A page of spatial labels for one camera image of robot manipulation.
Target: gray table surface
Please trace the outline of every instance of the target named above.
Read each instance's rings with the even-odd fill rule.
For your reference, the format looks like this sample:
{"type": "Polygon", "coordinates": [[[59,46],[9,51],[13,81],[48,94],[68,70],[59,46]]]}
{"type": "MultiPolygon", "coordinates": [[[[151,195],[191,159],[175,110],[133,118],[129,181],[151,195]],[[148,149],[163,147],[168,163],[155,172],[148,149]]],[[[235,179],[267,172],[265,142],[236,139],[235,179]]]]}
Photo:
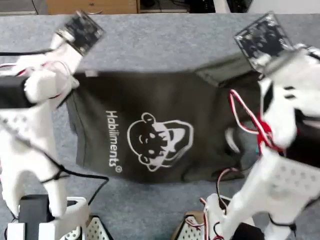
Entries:
{"type": "MultiPolygon", "coordinates": [[[[233,35],[254,21],[249,14],[141,14],[102,15],[93,18],[105,29],[106,37],[88,54],[81,70],[177,71],[193,69],[239,51],[233,35]]],[[[294,43],[320,47],[320,15],[279,15],[294,43]]],[[[0,51],[31,51],[47,48],[54,29],[66,19],[57,16],[0,17],[0,51]]],[[[1,57],[1,63],[15,58],[1,57]]],[[[75,165],[77,139],[69,129],[65,106],[53,115],[54,132],[60,160],[67,168],[75,165]]],[[[245,165],[255,160],[255,140],[245,136],[245,165]]],[[[221,184],[231,197],[244,180],[221,184]]],[[[98,180],[71,177],[69,196],[89,198],[98,180]]],[[[25,181],[27,194],[43,193],[32,176],[25,181]]],[[[146,185],[111,178],[92,203],[115,240],[167,240],[186,211],[201,210],[199,197],[215,191],[210,182],[146,185]]],[[[259,227],[266,224],[265,214],[254,218],[259,227]]],[[[5,203],[0,201],[0,233],[11,220],[5,203]]],[[[318,240],[320,204],[306,210],[297,221],[297,239],[318,240]]]]}

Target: cartoon face logo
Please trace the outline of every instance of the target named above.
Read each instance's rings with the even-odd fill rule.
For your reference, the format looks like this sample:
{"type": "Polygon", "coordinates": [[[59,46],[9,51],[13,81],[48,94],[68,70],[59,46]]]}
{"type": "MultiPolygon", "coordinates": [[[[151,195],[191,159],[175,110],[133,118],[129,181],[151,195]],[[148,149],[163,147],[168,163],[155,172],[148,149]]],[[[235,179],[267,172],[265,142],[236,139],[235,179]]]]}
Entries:
{"type": "Polygon", "coordinates": [[[194,128],[189,123],[180,120],[157,122],[148,112],[127,131],[131,150],[150,172],[160,167],[170,168],[173,160],[178,160],[191,148],[193,138],[194,128]]]}

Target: circuit board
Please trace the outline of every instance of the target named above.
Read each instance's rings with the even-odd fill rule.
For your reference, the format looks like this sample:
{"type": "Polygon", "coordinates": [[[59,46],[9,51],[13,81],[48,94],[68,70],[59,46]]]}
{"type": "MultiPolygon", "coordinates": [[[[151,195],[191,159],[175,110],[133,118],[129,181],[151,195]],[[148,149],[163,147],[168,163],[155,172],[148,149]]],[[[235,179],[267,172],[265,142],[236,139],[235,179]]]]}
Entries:
{"type": "Polygon", "coordinates": [[[84,11],[77,11],[64,26],[56,30],[56,33],[84,56],[104,36],[105,32],[84,11]],[[66,32],[73,37],[73,41],[65,39],[66,32]]]}
{"type": "Polygon", "coordinates": [[[262,55],[278,57],[283,51],[293,48],[272,12],[241,30],[234,38],[254,70],[257,70],[257,59],[262,55]]]}

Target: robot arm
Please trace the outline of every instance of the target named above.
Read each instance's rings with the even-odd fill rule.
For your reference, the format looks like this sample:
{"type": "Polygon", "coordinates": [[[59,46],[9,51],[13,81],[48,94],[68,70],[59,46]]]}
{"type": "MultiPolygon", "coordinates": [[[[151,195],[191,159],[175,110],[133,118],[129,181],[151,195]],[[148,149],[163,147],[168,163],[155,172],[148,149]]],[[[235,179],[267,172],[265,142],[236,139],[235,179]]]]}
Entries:
{"type": "MultiPolygon", "coordinates": [[[[55,162],[58,156],[51,114],[79,85],[72,75],[102,36],[103,30],[97,24],[85,13],[77,12],[54,34],[52,51],[21,56],[11,71],[0,77],[2,196],[12,214],[21,217],[23,173],[36,175],[48,193],[50,214],[60,218],[39,224],[42,227],[35,233],[39,239],[60,239],[88,219],[87,203],[78,200],[67,207],[62,166],[55,162]]],[[[8,239],[37,239],[24,229],[28,225],[21,230],[21,224],[11,223],[8,239]]]]}
{"type": "Polygon", "coordinates": [[[241,190],[231,199],[226,214],[217,207],[217,198],[212,200],[209,197],[207,200],[205,211],[209,220],[210,239],[216,237],[212,228],[217,222],[220,224],[216,226],[216,231],[224,240],[230,240],[242,222],[256,213],[267,212],[270,216],[269,225],[264,236],[256,236],[255,239],[285,240],[298,215],[309,201],[320,194],[319,164],[286,155],[286,150],[290,149],[299,135],[297,112],[306,119],[320,117],[320,50],[301,44],[288,46],[284,44],[286,38],[282,36],[279,40],[281,51],[280,48],[273,48],[277,43],[271,43],[270,48],[270,45],[263,46],[261,42],[255,42],[253,46],[261,48],[252,53],[250,51],[253,48],[248,47],[247,40],[260,34],[267,39],[269,27],[273,36],[277,35],[274,28],[277,22],[271,14],[253,25],[258,32],[248,27],[236,38],[241,42],[239,45],[253,68],[262,74],[259,81],[261,109],[258,122],[265,126],[263,131],[268,139],[264,140],[260,131],[257,133],[259,159],[241,190]],[[261,52],[274,55],[271,58],[259,57],[261,52]]]}

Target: dark green t-shirt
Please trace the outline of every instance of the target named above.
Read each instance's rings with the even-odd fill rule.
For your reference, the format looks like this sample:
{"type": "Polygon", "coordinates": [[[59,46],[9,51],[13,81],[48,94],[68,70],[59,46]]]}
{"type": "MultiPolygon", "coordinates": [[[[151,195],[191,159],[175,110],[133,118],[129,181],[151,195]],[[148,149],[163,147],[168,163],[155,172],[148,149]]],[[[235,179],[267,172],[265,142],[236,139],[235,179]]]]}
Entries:
{"type": "MultiPolygon", "coordinates": [[[[254,112],[260,104],[258,74],[242,54],[190,71],[75,77],[80,87],[67,107],[79,165],[142,183],[211,181],[227,167],[241,168],[242,152],[225,138],[236,127],[229,90],[254,112]]],[[[247,119],[240,107],[238,114],[247,119]]]]}

